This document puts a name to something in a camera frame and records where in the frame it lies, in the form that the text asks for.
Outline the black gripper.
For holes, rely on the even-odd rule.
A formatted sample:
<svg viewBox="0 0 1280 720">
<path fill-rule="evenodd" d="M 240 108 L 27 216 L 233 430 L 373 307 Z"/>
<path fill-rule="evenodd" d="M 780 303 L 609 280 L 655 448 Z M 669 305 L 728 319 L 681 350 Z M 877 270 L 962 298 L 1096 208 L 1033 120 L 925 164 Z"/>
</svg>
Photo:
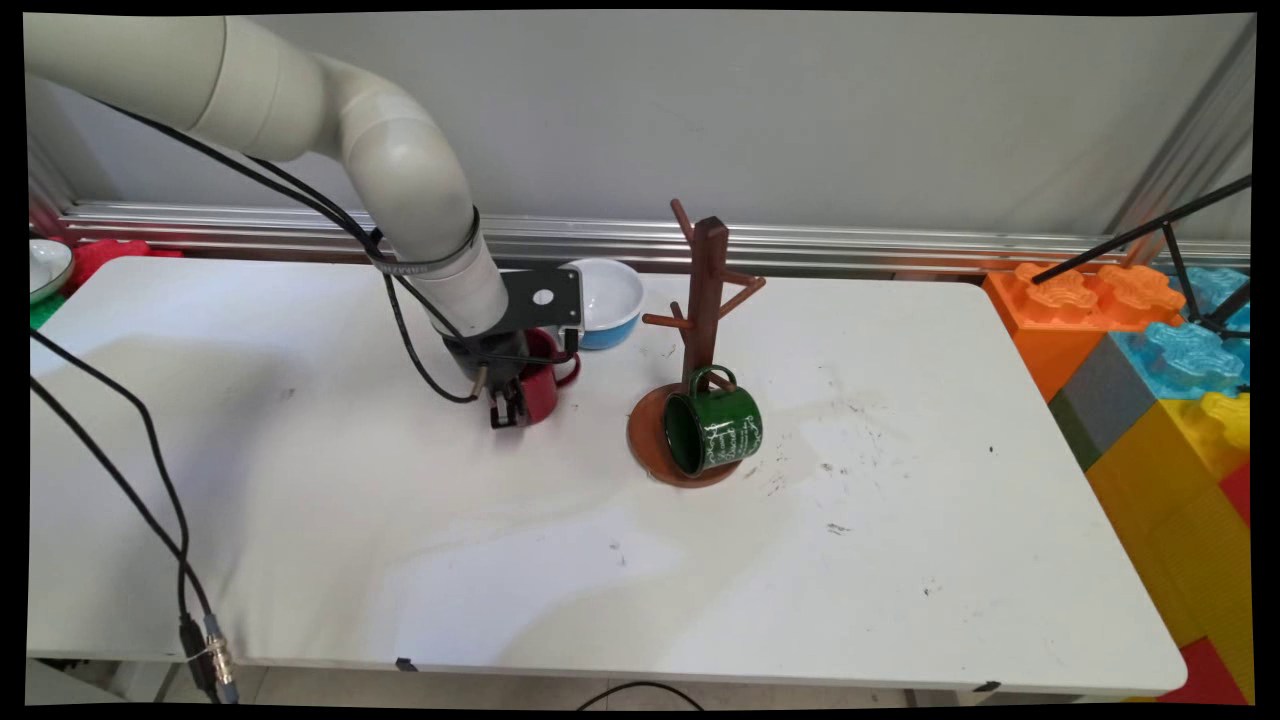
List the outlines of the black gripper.
<svg viewBox="0 0 1280 720">
<path fill-rule="evenodd" d="M 481 369 L 485 369 L 483 386 L 488 389 L 492 429 L 530 424 L 529 406 L 520 382 L 530 357 L 525 331 L 475 336 L 466 342 L 444 334 L 443 345 L 474 386 L 477 387 Z"/>
</svg>

